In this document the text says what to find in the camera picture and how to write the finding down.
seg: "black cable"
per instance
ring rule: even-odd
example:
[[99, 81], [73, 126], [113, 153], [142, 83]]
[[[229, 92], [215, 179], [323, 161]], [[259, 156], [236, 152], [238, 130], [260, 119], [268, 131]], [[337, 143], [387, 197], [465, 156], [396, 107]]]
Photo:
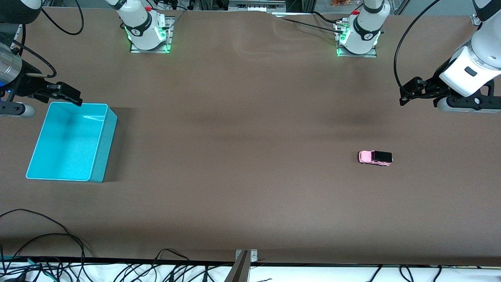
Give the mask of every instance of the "black cable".
[[[28, 52], [30, 52], [30, 53], [32, 52], [29, 48], [26, 48], [26, 46], [24, 46], [24, 48], [25, 48]], [[66, 226], [64, 226], [64, 225], [63, 225], [63, 224], [61, 224], [60, 222], [58, 222], [58, 221], [56, 221], [56, 220], [54, 220], [54, 219], [52, 219], [52, 218], [50, 218], [50, 217], [48, 217], [48, 216], [46, 216], [46, 215], [42, 214], [42, 213], [38, 213], [38, 212], [35, 212], [35, 211], [32, 211], [32, 210], [27, 210], [27, 209], [14, 209], [14, 210], [11, 210], [11, 211], [8, 211], [8, 212], [5, 212], [5, 213], [1, 214], [1, 215], [0, 215], [0, 218], [2, 218], [3, 216], [5, 216], [5, 215], [7, 215], [7, 214], [12, 213], [12, 212], [16, 212], [16, 211], [24, 211], [24, 212], [28, 212], [28, 213], [32, 213], [32, 214], [36, 214], [36, 215], [42, 216], [42, 217], [44, 217], [44, 218], [46, 218], [46, 219], [48, 219], [48, 220], [50, 220], [50, 221], [52, 221], [52, 222], [56, 223], [57, 225], [59, 225], [61, 228], [63, 228], [63, 229], [64, 229], [64, 231], [65, 231], [66, 233], [46, 233], [46, 234], [43, 234], [43, 235], [37, 236], [37, 237], [35, 237], [35, 238], [33, 238], [33, 239], [29, 240], [29, 241], [28, 241], [28, 242], [26, 242], [26, 243], [25, 243], [25, 244], [24, 244], [21, 248], [19, 248], [19, 250], [17, 250], [17, 252], [14, 254], [13, 258], [14, 258], [16, 255], [18, 255], [18, 254], [19, 254], [19, 253], [23, 250], [23, 248], [25, 248], [27, 245], [29, 245], [31, 242], [33, 242], [33, 241], [35, 241], [35, 240], [37, 240], [37, 239], [40, 239], [40, 238], [42, 238], [42, 237], [46, 237], [46, 236], [55, 236], [55, 235], [57, 235], [57, 236], [68, 236], [68, 237], [70, 237], [73, 241], [75, 241], [75, 242], [78, 244], [78, 246], [80, 247], [80, 250], [81, 250], [81, 255], [80, 255], [81, 267], [80, 267], [80, 271], [79, 271], [79, 273], [78, 273], [78, 275], [77, 275], [77, 281], [79, 280], [79, 278], [80, 278], [80, 274], [81, 274], [81, 273], [82, 273], [82, 271], [83, 271], [83, 272], [84, 272], [84, 274], [87, 276], [87, 278], [89, 278], [89, 280], [92, 282], [92, 279], [90, 279], [90, 277], [87, 275], [87, 273], [86, 273], [86, 271], [85, 271], [85, 269], [84, 269], [84, 262], [85, 262], [85, 245], [83, 244], [82, 240], [81, 240], [79, 237], [77, 237], [77, 236], [75, 236], [75, 235], [71, 234], [71, 233], [69, 232], [69, 230], [66, 228]], [[7, 268], [9, 268], [9, 266], [10, 266], [10, 264], [11, 264], [11, 263], [12, 263], [12, 260], [8, 263]]]
[[322, 15], [321, 13], [317, 12], [317, 11], [311, 11], [310, 14], [315, 14], [317, 16], [319, 16], [320, 18], [322, 18], [324, 21], [328, 22], [328, 23], [331, 23], [331, 24], [335, 24], [336, 21], [333, 21], [333, 20], [330, 20], [326, 17], [324, 17], [324, 15]]
[[44, 9], [42, 9], [42, 13], [44, 13], [44, 15], [47, 17], [47, 19], [49, 19], [49, 21], [51, 21], [51, 23], [53, 23], [62, 32], [66, 33], [68, 35], [79, 35], [82, 32], [82, 30], [84, 30], [84, 14], [82, 13], [82, 8], [80, 8], [80, 4], [78, 3], [78, 0], [75, 0], [75, 3], [77, 4], [78, 12], [80, 13], [80, 19], [82, 20], [82, 25], [80, 26], [80, 30], [78, 30], [77, 32], [68, 32], [68, 31], [64, 30], [56, 22], [54, 22], [54, 20], [49, 16], [49, 14], [47, 14], [47, 12]]
[[441, 265], [438, 266], [438, 272], [435, 275], [435, 278], [433, 278], [432, 282], [436, 282], [437, 281], [438, 277], [440, 276], [440, 273], [442, 273], [442, 266]]
[[301, 25], [309, 26], [309, 27], [316, 28], [316, 29], [330, 31], [330, 32], [333, 32], [333, 33], [342, 33], [342, 31], [337, 31], [337, 30], [333, 30], [333, 29], [328, 29], [328, 28], [323, 28], [323, 27], [319, 27], [319, 26], [315, 26], [315, 25], [310, 25], [310, 24], [303, 23], [303, 22], [298, 22], [298, 21], [295, 21], [295, 20], [284, 19], [284, 18], [282, 18], [282, 19], [286, 20], [286, 21], [289, 21], [289, 22], [296, 23], [296, 24], [301, 24]]
[[[207, 271], [212, 270], [214, 268], [221, 267], [221, 266], [229, 266], [229, 265], [233, 265], [233, 263], [225, 263], [225, 264], [221, 264], [221, 265], [216, 265], [214, 267], [211, 267], [211, 268], [207, 269]], [[197, 277], [199, 277], [200, 275], [202, 275], [204, 273], [205, 273], [205, 270], [202, 271], [202, 272], [200, 272], [199, 274], [195, 275], [192, 279], [188, 280], [187, 282], [192, 282], [193, 280], [195, 280]]]
[[188, 271], [190, 271], [190, 270], [194, 269], [195, 267], [196, 267], [196, 265], [194, 265], [194, 266], [192, 266], [192, 267], [190, 267], [190, 268], [185, 267], [185, 268], [184, 268], [185, 270], [183, 271], [183, 273], [182, 273], [182, 274], [180, 274], [180, 275], [179, 275], [176, 279], [174, 279], [174, 282], [176, 282], [176, 281], [177, 281], [180, 277], [183, 277], [182, 281], [184, 281], [184, 275], [185, 275]]
[[40, 276], [40, 273], [42, 273], [42, 264], [40, 264], [40, 268], [38, 270], [37, 276], [35, 276], [35, 279], [33, 279], [33, 282], [37, 282], [38, 277]]
[[4, 273], [6, 273], [7, 269], [5, 268], [4, 247], [2, 247], [2, 244], [0, 244], [0, 255], [2, 259], [2, 269], [4, 270]]
[[[23, 35], [21, 36], [21, 43], [24, 44], [26, 42], [26, 25], [23, 25]], [[23, 48], [21, 48], [21, 51], [19, 51], [19, 56], [23, 55]]]
[[[37, 57], [40, 61], [42, 61], [44, 64], [46, 64], [52, 70], [52, 74], [48, 74], [46, 76], [47, 78], [53, 78], [53, 77], [55, 77], [57, 75], [56, 69], [46, 59], [44, 59], [42, 56], [40, 56], [39, 54], [37, 54], [35, 51], [31, 50], [30, 48], [26, 47], [24, 44], [17, 42], [16, 40], [13, 40], [12, 42], [14, 42], [19, 47], [21, 47], [23, 49], [26, 49], [26, 51], [30, 52], [33, 56]], [[27, 211], [27, 212], [35, 213], [35, 212], [28, 211], [28, 210], [25, 210], [25, 209], [17, 209], [17, 210], [24, 210], [24, 211]], [[35, 213], [35, 214], [41, 215], [41, 216], [43, 216], [43, 217], [45, 217], [45, 218], [47, 218], [47, 219], [49, 219], [49, 220], [57, 223], [57, 221], [55, 221], [55, 220], [53, 220], [53, 219], [51, 219], [51, 218], [49, 218], [47, 216], [44, 216], [41, 213]]]
[[[164, 5], [170, 5], [170, 6], [172, 7], [172, 9], [174, 9], [174, 6], [172, 6], [172, 3], [165, 2], [165, 0], [159, 0], [159, 2], [160, 2], [160, 3], [162, 3], [162, 4], [164, 4]], [[188, 10], [188, 9], [186, 9], [185, 7], [183, 7], [183, 6], [179, 6], [179, 5], [177, 5], [177, 6], [176, 6], [176, 9], [177, 9], [177, 8], [181, 8], [181, 9], [183, 9], [183, 10], [185, 10], [185, 11], [187, 11], [187, 10]]]
[[[361, 3], [358, 7], [356, 7], [354, 9], [354, 11], [360, 9], [361, 6], [363, 6], [363, 3]], [[343, 18], [340, 18], [340, 19], [337, 19], [337, 20], [330, 20], [330, 19], [326, 18], [323, 14], [321, 14], [321, 13], [319, 13], [317, 11], [311, 11], [310, 14], [315, 14], [315, 15], [321, 17], [324, 21], [326, 21], [328, 23], [331, 23], [331, 24], [335, 24], [337, 21], [340, 21], [340, 20], [343, 19]]]
[[363, 6], [363, 5], [364, 5], [364, 3], [361, 3], [360, 5], [358, 5], [358, 7], [356, 7], [356, 8], [354, 9], [354, 11], [356, 11], [356, 10], [360, 9], [360, 7], [361, 7], [361, 6]]
[[70, 233], [70, 232], [68, 231], [68, 229], [66, 228], [66, 226], [64, 226], [63, 224], [59, 223], [59, 222], [58, 222], [58, 221], [56, 221], [55, 219], [52, 219], [52, 218], [48, 217], [48, 216], [47, 216], [47, 215], [45, 215], [45, 214], [42, 214], [42, 213], [39, 213], [39, 212], [36, 212], [36, 211], [32, 211], [32, 210], [27, 210], [27, 209], [14, 209], [14, 210], [10, 210], [10, 211], [8, 211], [8, 212], [5, 212], [5, 213], [3, 213], [3, 214], [0, 214], [0, 218], [1, 218], [1, 217], [4, 217], [4, 216], [6, 216], [6, 215], [8, 215], [8, 214], [10, 214], [10, 213], [17, 212], [17, 211], [24, 211], [24, 212], [27, 212], [27, 213], [32, 213], [32, 214], [36, 214], [36, 215], [39, 215], [39, 216], [41, 216], [41, 217], [44, 217], [44, 218], [46, 218], [46, 219], [48, 219], [48, 220], [50, 220], [50, 221], [52, 221], [52, 222], [56, 223], [57, 225], [61, 226], [61, 228], [62, 228], [62, 229], [63, 229], [66, 233]]
[[421, 99], [433, 99], [436, 98], [436, 95], [433, 96], [416, 96], [411, 93], [409, 93], [407, 90], [403, 89], [402, 83], [400, 83], [400, 79], [398, 78], [398, 73], [397, 73], [397, 58], [398, 58], [398, 51], [400, 51], [400, 46], [402, 46], [402, 42], [404, 42], [405, 37], [409, 33], [410, 29], [414, 26], [414, 24], [417, 22], [417, 20], [423, 16], [424, 13], [426, 13], [431, 7], [433, 7], [435, 4], [437, 4], [440, 0], [435, 0], [433, 1], [428, 7], [426, 7], [417, 17], [411, 22], [409, 27], [405, 30], [404, 34], [402, 35], [402, 38], [400, 39], [400, 42], [398, 42], [397, 49], [395, 50], [395, 57], [393, 58], [393, 73], [395, 75], [395, 80], [397, 81], [398, 87], [404, 91], [405, 94], [414, 97], [414, 98], [421, 98]]
[[[162, 256], [162, 254], [163, 254], [165, 251], [171, 252], [171, 253], [173, 253], [173, 254], [175, 254], [175, 255], [179, 256], [179, 257], [182, 257], [182, 258], [186, 259], [186, 265], [188, 265], [188, 264], [189, 264], [189, 262], [190, 262], [190, 259], [189, 259], [187, 256], [185, 256], [184, 254], [182, 254], [182, 253], [178, 252], [177, 250], [175, 250], [175, 249], [173, 249], [173, 248], [165, 248], [165, 249], [161, 249], [161, 250], [158, 252], [158, 254], [156, 255], [156, 257], [153, 259], [153, 261], [151, 262], [151, 267], [150, 267], [148, 270], [146, 270], [145, 272], [143, 272], [143, 274], [144, 274], [144, 273], [148, 273], [148, 272], [150, 272], [152, 269], [155, 269], [156, 267], [158, 267], [158, 266], [159, 266], [159, 265], [155, 265], [155, 266], [154, 266], [154, 264], [155, 264], [155, 262], [157, 261], [157, 259], [158, 259], [159, 257], [161, 257], [161, 256]], [[135, 279], [131, 280], [130, 282], [134, 282], [134, 281], [138, 280], [138, 278], [139, 278], [139, 276], [138, 276], [137, 278], [135, 278]]]
[[153, 7], [153, 5], [151, 4], [151, 2], [150, 2], [149, 0], [146, 0], [146, 2], [148, 2], [148, 4], [150, 4], [150, 7], [151, 7], [151, 9], [152, 9], [152, 10], [156, 10], [156, 9]]
[[371, 279], [370, 279], [369, 281], [367, 281], [367, 282], [373, 282], [373, 281], [374, 281], [374, 278], [376, 278], [377, 273], [378, 273], [378, 272], [379, 272], [382, 268], [383, 268], [383, 265], [382, 265], [382, 264], [380, 264], [380, 265], [377, 267], [377, 269], [376, 269], [376, 271], [374, 272], [374, 274], [372, 274]]
[[[407, 279], [407, 277], [405, 277], [404, 273], [402, 272], [402, 268], [405, 267], [405, 269], [407, 270], [407, 272], [409, 273], [409, 276], [410, 276], [410, 280]], [[414, 282], [414, 278], [412, 277], [412, 273], [410, 272], [410, 269], [408, 266], [406, 265], [400, 265], [398, 267], [398, 271], [400, 272], [400, 275], [402, 276], [402, 278], [404, 278], [407, 282]]]

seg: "teal plastic bin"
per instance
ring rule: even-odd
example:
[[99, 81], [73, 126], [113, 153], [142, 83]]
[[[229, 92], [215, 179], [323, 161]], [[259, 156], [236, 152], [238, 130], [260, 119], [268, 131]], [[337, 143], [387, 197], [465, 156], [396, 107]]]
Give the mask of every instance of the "teal plastic bin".
[[106, 104], [52, 102], [26, 178], [103, 182], [116, 124]]

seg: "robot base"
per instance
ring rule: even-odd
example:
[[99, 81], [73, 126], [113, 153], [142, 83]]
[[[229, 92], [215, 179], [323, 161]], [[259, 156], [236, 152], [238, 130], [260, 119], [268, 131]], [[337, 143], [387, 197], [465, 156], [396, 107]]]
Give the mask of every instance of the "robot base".
[[365, 54], [355, 54], [348, 49], [346, 49], [345, 46], [341, 45], [339, 42], [343, 36], [346, 35], [347, 29], [349, 28], [349, 22], [348, 18], [343, 18], [342, 21], [338, 21], [337, 23], [333, 24], [334, 30], [340, 30], [343, 33], [339, 34], [336, 33], [336, 45], [337, 45], [337, 55], [338, 57], [356, 57], [356, 58], [376, 58], [377, 53], [376, 53], [376, 47], [372, 47], [371, 51], [365, 53]]
[[168, 54], [170, 53], [170, 46], [172, 44], [172, 36], [174, 35], [174, 21], [175, 17], [165, 16], [165, 26], [170, 27], [166, 29], [165, 36], [166, 39], [160, 43], [157, 47], [150, 50], [141, 50], [137, 48], [132, 42], [130, 43], [130, 53], [154, 53], [154, 54]]

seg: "wire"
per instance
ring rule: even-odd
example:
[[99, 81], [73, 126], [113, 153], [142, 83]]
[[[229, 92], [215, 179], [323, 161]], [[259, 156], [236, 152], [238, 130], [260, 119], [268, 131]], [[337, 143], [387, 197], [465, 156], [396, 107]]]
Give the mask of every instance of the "wire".
[[298, 22], [298, 21], [295, 21], [295, 20], [284, 19], [284, 18], [282, 18], [282, 19], [286, 20], [286, 21], [289, 21], [289, 22], [296, 23], [296, 24], [301, 24], [301, 25], [312, 27], [312, 28], [316, 28], [316, 29], [326, 30], [326, 31], [334, 32], [334, 33], [342, 33], [342, 31], [337, 31], [337, 30], [333, 30], [333, 29], [328, 29], [328, 28], [323, 28], [323, 27], [319, 27], [319, 26], [315, 26], [315, 25], [310, 25], [310, 24], [303, 23], [303, 22]]
[[331, 24], [335, 24], [336, 21], [333, 21], [333, 20], [330, 20], [326, 17], [324, 17], [324, 15], [322, 15], [321, 13], [317, 12], [317, 11], [311, 11], [310, 14], [315, 14], [317, 16], [319, 16], [320, 18], [322, 18], [324, 21], [328, 22], [328, 23], [331, 23]]
[[207, 270], [204, 270], [202, 272], [200, 272], [199, 274], [195, 275], [193, 278], [191, 278], [190, 280], [188, 280], [187, 282], [192, 282], [193, 280], [195, 280], [197, 277], [199, 277], [200, 275], [204, 274], [206, 271], [208, 272], [209, 270], [212, 270], [214, 268], [218, 268], [218, 267], [221, 267], [221, 266], [229, 266], [229, 265], [233, 265], [233, 263], [225, 263], [225, 264], [221, 264], [221, 265], [217, 265], [217, 266], [214, 266], [214, 267], [211, 267]]
[[[159, 2], [160, 2], [160, 3], [163, 3], [164, 5], [170, 5], [170, 6], [172, 7], [172, 9], [174, 9], [174, 6], [172, 5], [172, 3], [169, 3], [169, 2], [167, 2], [167, 3], [166, 3], [166, 2], [165, 2], [165, 0], [161, 0], [161, 1], [159, 1]], [[187, 11], [187, 10], [188, 10], [188, 9], [186, 9], [185, 7], [180, 6], [180, 5], [177, 5], [177, 6], [176, 6], [176, 9], [177, 9], [177, 8], [181, 8], [181, 9], [183, 9], [183, 10], [185, 10], [185, 11]]]
[[404, 34], [402, 35], [402, 38], [400, 39], [400, 42], [398, 42], [397, 49], [395, 50], [395, 57], [393, 58], [393, 73], [395, 74], [395, 80], [397, 81], [398, 87], [404, 91], [405, 94], [414, 97], [414, 98], [422, 98], [422, 99], [432, 99], [436, 98], [437, 96], [426, 96], [426, 97], [421, 97], [421, 96], [416, 96], [414, 94], [409, 93], [407, 90], [403, 89], [402, 83], [400, 83], [400, 79], [398, 78], [398, 72], [397, 72], [397, 58], [398, 58], [398, 52], [400, 51], [400, 46], [402, 46], [402, 42], [404, 42], [405, 37], [409, 33], [410, 29], [414, 26], [414, 24], [417, 22], [417, 20], [423, 16], [424, 13], [426, 13], [431, 7], [433, 7], [435, 4], [437, 4], [440, 0], [435, 0], [433, 1], [428, 7], [426, 7], [417, 17], [411, 22], [409, 27], [405, 30]]
[[80, 30], [78, 30], [77, 32], [74, 32], [74, 33], [66, 31], [62, 27], [60, 27], [56, 22], [54, 22], [54, 20], [49, 16], [49, 14], [47, 14], [47, 12], [44, 9], [42, 9], [42, 13], [44, 13], [44, 15], [47, 17], [47, 19], [49, 19], [49, 21], [51, 21], [51, 23], [53, 23], [62, 32], [66, 33], [68, 35], [79, 35], [79, 34], [81, 34], [82, 30], [84, 30], [84, 14], [82, 13], [82, 8], [80, 7], [78, 0], [75, 0], [75, 3], [77, 4], [78, 12], [80, 13], [80, 19], [82, 20], [82, 25], [80, 26]]
[[435, 278], [433, 278], [432, 282], [436, 282], [437, 281], [438, 277], [440, 276], [440, 273], [442, 273], [442, 266], [441, 265], [438, 266], [438, 272], [435, 275]]
[[[138, 277], [136, 277], [135, 279], [131, 280], [131, 282], [134, 282], [134, 281], [138, 280], [138, 279], [139, 279], [139, 277], [141, 277], [141, 276], [143, 276], [143, 275], [146, 275], [146, 273], [149, 273], [152, 269], [155, 269], [156, 267], [158, 267], [158, 266], [159, 266], [159, 264], [157, 264], [157, 265], [154, 265], [154, 264], [155, 264], [155, 263], [156, 263], [156, 261], [157, 261], [157, 260], [158, 260], [158, 259], [162, 256], [162, 254], [163, 254], [165, 251], [168, 251], [168, 252], [170, 252], [170, 253], [173, 253], [173, 254], [175, 254], [175, 255], [177, 255], [177, 256], [179, 256], [179, 257], [182, 257], [182, 258], [186, 259], [186, 266], [187, 266], [187, 265], [189, 264], [189, 262], [190, 262], [190, 259], [189, 259], [187, 256], [185, 256], [184, 254], [182, 254], [182, 253], [178, 252], [177, 250], [175, 250], [175, 249], [173, 249], [173, 248], [165, 248], [165, 249], [161, 249], [161, 250], [158, 252], [158, 254], [156, 255], [156, 257], [152, 260], [152, 262], [151, 262], [151, 267], [150, 267], [148, 270], [146, 270], [145, 272], [143, 272], [140, 276], [138, 276]], [[173, 269], [173, 270], [170, 272], [170, 274], [169, 274], [169, 275], [171, 275], [171, 273], [172, 273], [172, 275], [175, 275], [174, 270], [175, 270], [175, 269]]]
[[[358, 7], [356, 7], [354, 9], [354, 11], [360, 9], [361, 6], [363, 6], [364, 3], [361, 3]], [[324, 21], [328, 22], [328, 23], [331, 23], [331, 24], [335, 24], [337, 21], [340, 21], [342, 20], [343, 18], [340, 18], [340, 19], [337, 19], [337, 20], [330, 20], [328, 18], [326, 18], [323, 14], [317, 12], [317, 11], [311, 11], [310, 14], [315, 14], [317, 16], [319, 16], [320, 18], [322, 18]]]
[[[66, 233], [46, 233], [46, 234], [43, 234], [43, 235], [39, 235], [39, 236], [37, 236], [37, 237], [35, 237], [35, 238], [33, 238], [33, 239], [29, 240], [28, 242], [26, 242], [26, 243], [25, 243], [25, 244], [24, 244], [21, 248], [19, 248], [19, 250], [17, 250], [17, 252], [15, 252], [15, 254], [12, 256], [12, 258], [16, 257], [16, 256], [17, 256], [17, 255], [18, 255], [18, 254], [19, 254], [19, 253], [20, 253], [20, 252], [21, 252], [21, 251], [22, 251], [22, 250], [23, 250], [23, 249], [24, 249], [27, 245], [29, 245], [31, 242], [36, 241], [36, 240], [38, 240], [38, 239], [40, 239], [40, 238], [43, 238], [43, 237], [46, 237], [46, 236], [67, 236], [67, 237], [70, 237], [73, 241], [75, 241], [75, 242], [78, 244], [78, 246], [80, 247], [80, 250], [81, 250], [81, 255], [80, 255], [81, 267], [80, 267], [80, 271], [78, 272], [78, 275], [77, 275], [77, 281], [79, 281], [79, 279], [80, 279], [80, 274], [83, 272], [83, 273], [85, 274], [85, 276], [87, 276], [87, 278], [88, 278], [91, 282], [93, 282], [93, 281], [92, 281], [92, 279], [91, 279], [91, 278], [89, 277], [89, 275], [87, 274], [87, 272], [85, 271], [85, 268], [84, 268], [84, 262], [85, 262], [85, 245], [83, 244], [82, 240], [81, 240], [79, 237], [77, 237], [77, 236], [75, 236], [75, 235], [71, 234], [71, 233], [69, 232], [69, 230], [66, 228], [66, 226], [64, 226], [64, 225], [63, 225], [63, 224], [61, 224], [60, 222], [58, 222], [58, 221], [56, 221], [56, 220], [54, 220], [54, 219], [52, 219], [52, 218], [50, 218], [50, 217], [48, 217], [48, 216], [46, 216], [46, 215], [42, 214], [42, 213], [38, 213], [38, 212], [35, 212], [35, 211], [32, 211], [32, 210], [27, 210], [27, 209], [14, 209], [14, 210], [10, 210], [10, 211], [8, 211], [8, 212], [5, 212], [5, 213], [1, 214], [1, 215], [0, 215], [0, 218], [4, 217], [4, 216], [6, 216], [6, 215], [8, 215], [8, 214], [10, 214], [10, 213], [16, 212], [16, 211], [24, 211], [24, 212], [28, 212], [28, 213], [32, 213], [32, 214], [36, 214], [36, 215], [42, 216], [42, 217], [44, 217], [44, 218], [46, 218], [46, 219], [48, 219], [48, 220], [50, 220], [50, 221], [52, 221], [52, 222], [56, 223], [57, 225], [59, 225], [61, 228], [63, 228], [63, 229], [64, 229], [64, 231], [65, 231]], [[8, 265], [7, 265], [7, 269], [9, 268], [9, 266], [10, 266], [10, 264], [11, 264], [11, 263], [12, 263], [12, 259], [9, 261], [9, 263], [8, 263]]]
[[148, 2], [148, 4], [150, 4], [150, 7], [152, 10], [156, 10], [156, 8], [153, 7], [153, 5], [151, 4], [151, 2], [149, 0], [146, 0], [146, 2]]
[[37, 57], [40, 61], [42, 61], [44, 64], [46, 64], [52, 70], [52, 74], [47, 74], [46, 75], [46, 74], [36, 73], [36, 74], [31, 74], [29, 76], [32, 76], [32, 77], [53, 78], [53, 77], [55, 77], [57, 75], [56, 69], [46, 59], [44, 59], [42, 56], [40, 56], [39, 54], [37, 54], [35, 51], [31, 50], [30, 48], [26, 47], [24, 44], [17, 42], [16, 40], [13, 40], [12, 42], [16, 43], [19, 47], [21, 47], [23, 49], [26, 49], [26, 51], [30, 52], [33, 56]]
[[[21, 36], [21, 43], [24, 44], [26, 42], [26, 25], [23, 25], [23, 35]], [[19, 51], [19, 56], [23, 55], [23, 48]]]
[[174, 20], [174, 22], [172, 23], [172, 25], [170, 25], [170, 27], [166, 27], [166, 29], [172, 28], [174, 26], [174, 24], [177, 22], [177, 20], [180, 19], [185, 12], [186, 11], [182, 11], [181, 14]]
[[383, 268], [383, 265], [382, 265], [382, 264], [380, 264], [380, 265], [377, 267], [377, 269], [376, 269], [376, 271], [374, 272], [374, 274], [372, 274], [371, 279], [370, 279], [369, 281], [367, 281], [367, 282], [373, 282], [373, 281], [374, 281], [374, 278], [376, 278], [377, 273], [378, 273], [378, 272], [379, 272], [382, 268]]
[[45, 215], [45, 214], [42, 214], [42, 213], [39, 213], [39, 212], [35, 212], [35, 211], [32, 211], [32, 210], [27, 210], [27, 209], [14, 209], [14, 210], [10, 210], [10, 211], [8, 211], [8, 212], [5, 212], [5, 213], [3, 213], [3, 214], [0, 214], [0, 218], [1, 218], [1, 217], [4, 217], [4, 216], [6, 216], [6, 215], [8, 215], [8, 214], [10, 214], [10, 213], [17, 212], [17, 211], [24, 211], [24, 212], [27, 212], [27, 213], [32, 213], [32, 214], [36, 214], [36, 215], [39, 215], [39, 216], [41, 216], [41, 217], [44, 217], [44, 218], [46, 218], [46, 219], [48, 219], [48, 220], [50, 220], [50, 221], [52, 221], [52, 222], [56, 223], [57, 225], [61, 226], [61, 228], [62, 228], [62, 229], [63, 229], [66, 233], [70, 233], [70, 232], [68, 231], [68, 229], [66, 228], [66, 226], [64, 226], [63, 224], [59, 223], [59, 222], [58, 222], [58, 221], [56, 221], [55, 219], [52, 219], [52, 218], [48, 217], [48, 216], [47, 216], [47, 215]]
[[[409, 273], [409, 276], [410, 276], [410, 280], [407, 279], [407, 277], [405, 277], [404, 273], [402, 272], [402, 268], [405, 267], [405, 269], [407, 270], [407, 272]], [[398, 267], [398, 271], [400, 272], [400, 275], [407, 281], [407, 282], [414, 282], [414, 278], [412, 277], [412, 273], [410, 272], [410, 269], [408, 266], [406, 265], [400, 265]]]
[[4, 273], [6, 273], [7, 269], [5, 268], [4, 247], [2, 247], [2, 244], [0, 244], [0, 255], [1, 255], [1, 259], [2, 259], [2, 269], [4, 270]]

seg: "green led light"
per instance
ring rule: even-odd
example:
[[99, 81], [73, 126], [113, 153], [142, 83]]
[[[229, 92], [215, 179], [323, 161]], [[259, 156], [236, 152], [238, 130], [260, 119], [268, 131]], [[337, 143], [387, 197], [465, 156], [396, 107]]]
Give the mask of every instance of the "green led light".
[[158, 40], [162, 41], [162, 40], [164, 40], [164, 37], [165, 37], [165, 36], [161, 35], [161, 34], [158, 32], [158, 30], [159, 30], [159, 29], [155, 29], [155, 32], [157, 33]]
[[132, 41], [132, 39], [130, 39], [129, 31], [127, 29], [125, 29], [125, 32], [127, 33], [127, 38], [129, 39], [129, 41]]
[[165, 46], [163, 47], [163, 50], [164, 50], [167, 54], [168, 54], [168, 53], [170, 53], [170, 45], [171, 45], [171, 44], [169, 43], [169, 44], [167, 44], [167, 45], [165, 45]]

